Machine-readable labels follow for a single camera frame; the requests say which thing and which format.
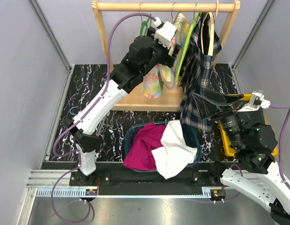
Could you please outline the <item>white skirt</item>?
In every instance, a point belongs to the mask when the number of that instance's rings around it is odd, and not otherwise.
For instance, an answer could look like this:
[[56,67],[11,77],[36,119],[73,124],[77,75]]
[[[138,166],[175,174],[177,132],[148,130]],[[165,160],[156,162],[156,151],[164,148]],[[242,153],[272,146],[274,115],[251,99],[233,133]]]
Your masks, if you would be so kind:
[[167,123],[161,138],[162,147],[152,150],[156,169],[165,179],[178,175],[188,165],[195,163],[199,141],[196,131],[179,120]]

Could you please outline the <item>magenta pleated skirt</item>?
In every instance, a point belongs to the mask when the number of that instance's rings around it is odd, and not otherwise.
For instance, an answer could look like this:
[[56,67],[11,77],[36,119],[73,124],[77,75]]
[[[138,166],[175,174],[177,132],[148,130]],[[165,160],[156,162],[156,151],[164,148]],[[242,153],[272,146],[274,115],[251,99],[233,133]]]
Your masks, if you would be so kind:
[[164,122],[139,124],[130,128],[125,139],[123,166],[136,171],[156,170],[152,150],[163,146],[161,138],[165,128]]

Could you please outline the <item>light blue plastic hanger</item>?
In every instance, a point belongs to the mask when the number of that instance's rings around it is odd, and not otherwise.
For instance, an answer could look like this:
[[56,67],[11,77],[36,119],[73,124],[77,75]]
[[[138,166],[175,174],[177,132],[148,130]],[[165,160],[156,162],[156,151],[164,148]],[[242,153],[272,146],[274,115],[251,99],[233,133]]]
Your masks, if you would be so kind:
[[[69,109],[69,114],[72,116],[76,116],[76,115],[78,115],[78,113],[79,113],[79,111],[78,111],[77,106],[73,106]],[[99,135],[101,133],[105,119],[106,119],[106,116],[103,117],[103,119],[99,122],[98,126],[96,127],[96,129],[95,129],[96,135]]]

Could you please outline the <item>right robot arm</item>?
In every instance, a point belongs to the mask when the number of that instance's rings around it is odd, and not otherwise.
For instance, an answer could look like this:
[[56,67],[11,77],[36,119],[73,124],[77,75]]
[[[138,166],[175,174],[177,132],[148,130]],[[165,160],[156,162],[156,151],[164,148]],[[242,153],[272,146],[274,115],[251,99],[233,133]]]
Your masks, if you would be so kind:
[[245,127],[246,122],[240,119],[239,113],[267,109],[271,103],[261,90],[253,91],[247,103],[242,101],[243,97],[243,94],[221,94],[210,89],[205,89],[202,95],[194,94],[199,117],[219,122],[231,148],[237,151],[236,159],[265,187],[256,185],[219,161],[195,177],[194,183],[198,186],[229,186],[262,206],[276,223],[290,225],[290,182],[284,176],[281,161],[276,161],[272,155],[275,147],[282,147],[283,133],[277,140],[270,125],[256,123]]

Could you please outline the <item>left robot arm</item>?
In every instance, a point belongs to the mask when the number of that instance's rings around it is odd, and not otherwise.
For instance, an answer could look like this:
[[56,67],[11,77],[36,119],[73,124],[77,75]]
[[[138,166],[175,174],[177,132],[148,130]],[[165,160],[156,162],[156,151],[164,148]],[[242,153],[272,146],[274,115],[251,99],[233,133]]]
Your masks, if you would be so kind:
[[75,117],[64,119],[78,149],[79,179],[85,185],[90,186],[96,181],[95,132],[99,124],[120,100],[143,81],[143,77],[155,65],[171,67],[174,64],[179,46],[173,47],[171,41],[176,32],[176,26],[165,23],[157,30],[150,27],[145,36],[136,37],[100,92]]

